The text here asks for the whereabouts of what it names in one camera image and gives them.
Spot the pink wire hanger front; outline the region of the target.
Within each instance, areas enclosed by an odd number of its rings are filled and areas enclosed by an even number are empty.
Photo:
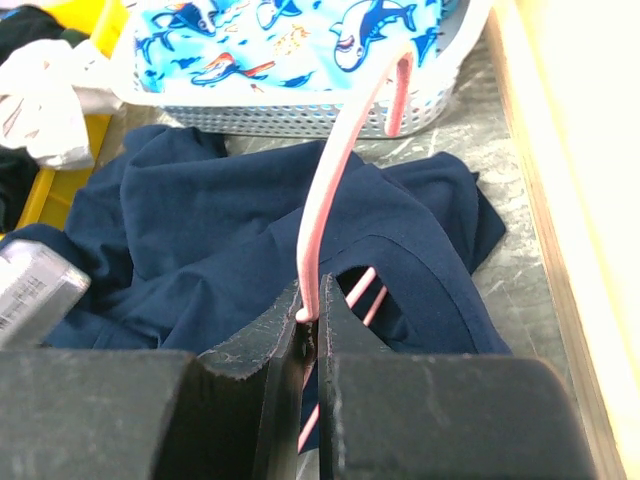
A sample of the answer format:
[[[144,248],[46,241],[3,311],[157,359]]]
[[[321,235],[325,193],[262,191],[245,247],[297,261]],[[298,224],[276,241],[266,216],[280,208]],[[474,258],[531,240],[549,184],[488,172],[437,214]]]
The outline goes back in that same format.
[[[401,43],[370,84],[344,103],[326,140],[303,209],[296,246],[296,266],[302,306],[296,321],[309,324],[319,319],[319,253],[324,229],[347,160],[353,150],[376,95],[389,73],[396,73],[394,93],[384,123],[390,137],[399,134],[407,104],[413,53]]]

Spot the navy blue t shirt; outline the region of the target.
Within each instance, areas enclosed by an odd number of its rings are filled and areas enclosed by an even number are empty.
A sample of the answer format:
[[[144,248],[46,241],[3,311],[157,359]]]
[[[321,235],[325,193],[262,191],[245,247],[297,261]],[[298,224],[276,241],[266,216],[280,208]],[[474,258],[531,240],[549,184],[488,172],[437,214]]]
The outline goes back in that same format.
[[[231,156],[194,128],[145,126],[94,173],[62,229],[31,224],[10,240],[43,243],[91,280],[48,335],[58,348],[202,353],[270,308],[297,277],[296,242],[324,145]],[[352,155],[332,203],[319,271],[349,290],[371,328],[411,353],[505,354],[472,273],[505,225],[458,158],[380,168]]]

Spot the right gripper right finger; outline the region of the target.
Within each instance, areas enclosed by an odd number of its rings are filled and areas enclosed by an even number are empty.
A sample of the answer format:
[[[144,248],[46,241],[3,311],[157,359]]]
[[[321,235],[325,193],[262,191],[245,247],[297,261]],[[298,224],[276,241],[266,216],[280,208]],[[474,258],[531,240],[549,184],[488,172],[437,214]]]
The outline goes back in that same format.
[[[583,428],[541,360],[389,349],[320,286],[319,461],[324,479],[593,479]]]

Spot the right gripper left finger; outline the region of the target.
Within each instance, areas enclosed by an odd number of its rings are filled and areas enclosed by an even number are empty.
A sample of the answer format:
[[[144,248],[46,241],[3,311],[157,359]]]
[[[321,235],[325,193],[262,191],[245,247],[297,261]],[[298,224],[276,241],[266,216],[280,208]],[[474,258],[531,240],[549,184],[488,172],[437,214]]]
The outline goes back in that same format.
[[[1,308],[5,479],[292,479],[303,380],[296,286],[201,356],[59,350],[63,287]]]

